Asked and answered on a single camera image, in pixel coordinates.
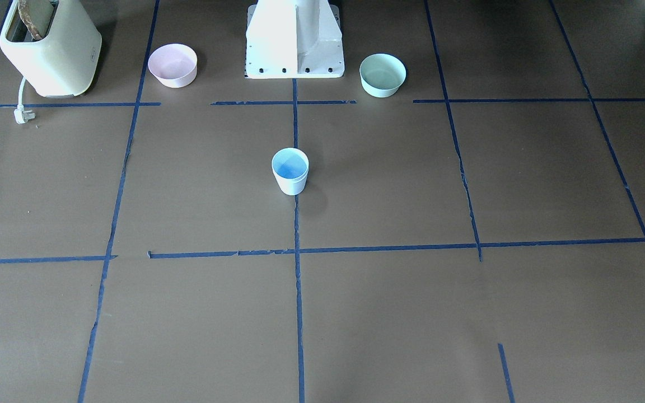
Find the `light blue cup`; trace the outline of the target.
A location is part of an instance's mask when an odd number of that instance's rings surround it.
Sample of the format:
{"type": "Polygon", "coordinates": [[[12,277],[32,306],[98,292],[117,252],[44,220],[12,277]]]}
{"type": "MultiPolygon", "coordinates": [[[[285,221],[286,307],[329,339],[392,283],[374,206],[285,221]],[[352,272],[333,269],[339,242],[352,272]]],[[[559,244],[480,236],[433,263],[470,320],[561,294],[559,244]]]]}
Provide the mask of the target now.
{"type": "Polygon", "coordinates": [[[272,171],[280,178],[297,180],[307,176],[310,163],[307,155],[298,148],[284,148],[272,157],[272,171]]]}
{"type": "Polygon", "coordinates": [[[286,195],[295,196],[302,193],[307,184],[307,173],[292,178],[279,175],[275,171],[273,173],[277,181],[277,185],[286,195]]]}

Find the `green bowl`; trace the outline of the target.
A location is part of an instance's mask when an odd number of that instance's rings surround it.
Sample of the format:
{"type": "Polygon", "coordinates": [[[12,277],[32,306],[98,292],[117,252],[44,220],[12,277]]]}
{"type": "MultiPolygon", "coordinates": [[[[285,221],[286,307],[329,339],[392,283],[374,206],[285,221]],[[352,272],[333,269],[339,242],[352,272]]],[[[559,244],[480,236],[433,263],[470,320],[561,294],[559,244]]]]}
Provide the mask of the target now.
{"type": "Polygon", "coordinates": [[[386,53],[367,56],[360,63],[359,72],[366,94],[379,99],[394,95],[407,77],[404,63],[396,56],[386,53]]]}

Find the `pink bowl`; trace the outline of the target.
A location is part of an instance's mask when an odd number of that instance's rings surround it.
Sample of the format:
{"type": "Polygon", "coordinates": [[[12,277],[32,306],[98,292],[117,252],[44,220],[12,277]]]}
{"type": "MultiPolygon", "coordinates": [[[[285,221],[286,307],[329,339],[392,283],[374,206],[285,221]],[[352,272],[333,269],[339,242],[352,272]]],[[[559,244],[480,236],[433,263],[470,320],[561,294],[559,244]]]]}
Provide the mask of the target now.
{"type": "Polygon", "coordinates": [[[191,84],[198,72],[199,58],[186,44],[165,44],[148,58],[148,70],[169,88],[182,88],[191,84]]]}

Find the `cream toaster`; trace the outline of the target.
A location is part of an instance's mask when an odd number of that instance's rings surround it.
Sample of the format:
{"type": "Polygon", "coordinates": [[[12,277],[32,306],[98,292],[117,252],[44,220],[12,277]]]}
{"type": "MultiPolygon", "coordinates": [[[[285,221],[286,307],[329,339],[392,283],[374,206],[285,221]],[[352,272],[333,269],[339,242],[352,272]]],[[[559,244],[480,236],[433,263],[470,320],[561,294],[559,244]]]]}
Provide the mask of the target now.
{"type": "Polygon", "coordinates": [[[13,1],[0,33],[0,48],[36,92],[69,99],[93,83],[102,36],[80,1],[52,1],[56,10],[45,38],[33,41],[13,1]]]}

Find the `bread slice in toaster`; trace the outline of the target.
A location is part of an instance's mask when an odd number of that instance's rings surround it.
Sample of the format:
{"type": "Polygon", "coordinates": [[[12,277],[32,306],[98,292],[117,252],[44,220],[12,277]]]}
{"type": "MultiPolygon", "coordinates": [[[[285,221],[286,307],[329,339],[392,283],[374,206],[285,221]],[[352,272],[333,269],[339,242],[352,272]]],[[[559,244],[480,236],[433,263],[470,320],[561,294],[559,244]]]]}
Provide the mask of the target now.
{"type": "Polygon", "coordinates": [[[55,2],[18,1],[17,10],[33,41],[46,37],[56,10],[55,2]]]}

